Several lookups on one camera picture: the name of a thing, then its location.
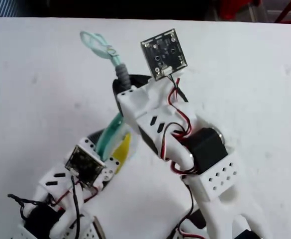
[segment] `hole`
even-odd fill
[[[155,122],[156,122],[156,119],[157,119],[157,116],[153,116],[151,122],[150,122],[150,125],[154,125]]]
[[[58,182],[57,181],[50,181],[50,182],[46,182],[47,186],[52,186],[52,185],[57,185]]]
[[[164,128],[165,123],[160,123],[158,129],[157,129],[157,133],[162,132],[163,128]]]
[[[62,177],[66,177],[66,174],[65,173],[56,173],[54,175],[55,178],[62,178]]]

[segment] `white surface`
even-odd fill
[[[149,74],[140,42],[173,27],[189,64],[182,90],[203,116],[236,133],[274,238],[291,238],[291,25],[2,18],[0,239],[19,220],[6,195],[31,197],[49,168],[117,113],[114,70],[81,44],[80,30],[102,33],[130,73]],[[109,239],[160,239],[190,199],[169,165],[141,144],[91,205]]]

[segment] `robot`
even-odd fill
[[[167,238],[272,239],[234,145],[195,113],[179,87],[177,74],[187,62],[175,30],[141,42],[152,76],[129,75],[117,51],[100,34],[82,31],[80,36],[85,46],[114,65],[117,79],[112,88],[119,114],[106,129],[82,138],[47,172],[32,200],[8,195],[20,204],[22,217],[12,238],[104,239],[87,202],[136,153],[141,138],[170,162],[192,199],[190,210],[171,226]]]

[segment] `cable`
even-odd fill
[[[20,205],[20,216],[23,220],[27,220],[27,217],[24,215],[23,211],[25,208],[25,203],[30,203],[32,205],[46,205],[47,203],[44,202],[40,202],[40,201],[34,201],[34,200],[29,200],[29,199],[25,199],[25,198],[20,198],[14,194],[8,194],[7,195],[9,198],[13,198],[19,205]]]
[[[174,81],[174,79],[173,79],[173,76],[172,76],[172,75],[169,75],[169,76],[167,76],[167,78],[168,78],[170,81],[172,81],[172,83],[173,83],[174,86],[175,86],[175,81]],[[183,99],[183,101],[188,102],[188,99],[186,98],[185,94],[183,93],[183,91],[180,89],[179,86],[177,86],[177,93],[178,93],[178,95]]]
[[[181,224],[185,221],[185,219],[187,219],[193,212],[193,209],[194,209],[194,200],[193,200],[193,194],[192,194],[192,191],[189,187],[189,185],[186,185],[185,186],[187,187],[187,189],[189,190],[190,192],[190,195],[191,195],[191,201],[192,201],[192,205],[191,205],[191,209],[190,211],[180,220],[180,222],[178,223],[177,225],[177,230],[180,232],[180,234],[185,237],[185,238],[199,238],[199,239],[205,239],[204,237],[200,236],[200,235],[195,235],[195,234],[190,234],[190,233],[185,233],[181,230]]]
[[[177,81],[176,81],[176,85],[177,85],[177,87],[178,87],[178,85],[179,85],[179,82],[180,82],[180,78],[177,78]],[[192,125],[191,125],[191,121],[190,121],[190,119],[187,117],[187,115],[186,114],[184,114],[181,110],[179,110],[177,107],[175,107],[174,105],[173,105],[173,103],[172,103],[172,101],[171,101],[171,96],[172,96],[172,94],[173,94],[173,92],[174,91],[176,91],[177,90],[177,88],[175,88],[175,87],[173,87],[172,88],[172,90],[171,90],[171,92],[170,92],[170,94],[168,95],[168,103],[169,103],[169,105],[171,105],[171,106],[173,106],[175,109],[176,109],[176,111],[186,120],[186,122],[188,123],[188,128],[187,128],[187,130],[186,130],[186,133],[184,134],[184,135],[182,135],[182,136],[180,136],[180,137],[184,137],[184,136],[187,136],[187,135],[189,135],[191,132],[192,132]]]
[[[162,145],[162,146],[161,146],[161,159],[163,159],[164,161],[167,161],[167,160],[165,159],[165,157],[166,157],[165,135],[166,135],[167,129],[168,129],[171,125],[173,125],[173,124],[178,125],[178,126],[182,129],[182,131],[185,132],[184,127],[181,126],[179,123],[176,123],[176,122],[170,122],[170,123],[167,124],[167,126],[165,127],[164,132],[163,132],[162,144],[161,144],[161,145]]]
[[[171,162],[171,170],[174,173],[177,173],[177,174],[180,174],[180,175],[190,175],[190,174],[197,173],[197,170],[196,170],[195,166],[193,168],[189,169],[189,170],[181,171],[181,170],[175,168],[175,165],[176,165],[175,162]]]
[[[75,184],[75,179],[73,176],[71,176],[71,182],[72,182],[72,193],[74,196],[74,203],[75,203],[75,207],[76,207],[76,216],[77,216],[77,228],[76,228],[75,239],[78,239],[79,234],[80,234],[80,212],[79,212],[78,199],[77,199],[77,195],[76,195],[76,184]]]
[[[84,203],[86,203],[87,201],[89,201],[90,199],[94,198],[98,193],[99,193],[99,190],[94,187],[94,189],[96,190],[96,193],[94,193],[93,195],[91,195],[90,197],[84,199]]]
[[[172,124],[176,124],[179,127],[181,127],[181,129],[182,129],[181,133],[173,133],[172,134],[177,140],[182,140],[182,138],[184,138],[185,136],[189,135],[192,132],[192,125],[191,125],[190,119],[187,117],[186,114],[184,114],[181,110],[179,110],[177,107],[175,107],[171,101],[171,96],[173,95],[173,93],[175,91],[176,91],[176,95],[177,95],[177,89],[179,87],[178,85],[179,85],[180,79],[178,78],[176,82],[174,81],[173,78],[168,77],[168,79],[170,79],[174,85],[171,92],[168,95],[168,104],[173,106],[177,110],[177,112],[186,120],[186,122],[188,124],[188,128],[185,130],[183,126],[181,126],[179,123],[176,123],[176,122],[171,122],[171,123],[166,125],[164,132],[163,132],[162,144],[161,144],[161,154],[160,154],[161,159],[163,159],[164,161],[168,161],[166,159],[166,145],[165,145],[165,136],[166,136],[166,132],[167,132],[168,127],[171,126]]]
[[[50,205],[51,205],[52,207],[56,206],[56,205],[59,204],[59,203],[61,202],[61,200],[63,200],[64,197],[66,197],[69,193],[70,193],[70,191],[68,190],[68,191],[65,192],[63,195],[61,195],[60,198],[59,198],[57,201],[53,198],[52,195],[50,195],[51,199],[54,201],[54,203],[52,203],[52,202],[50,201]]]

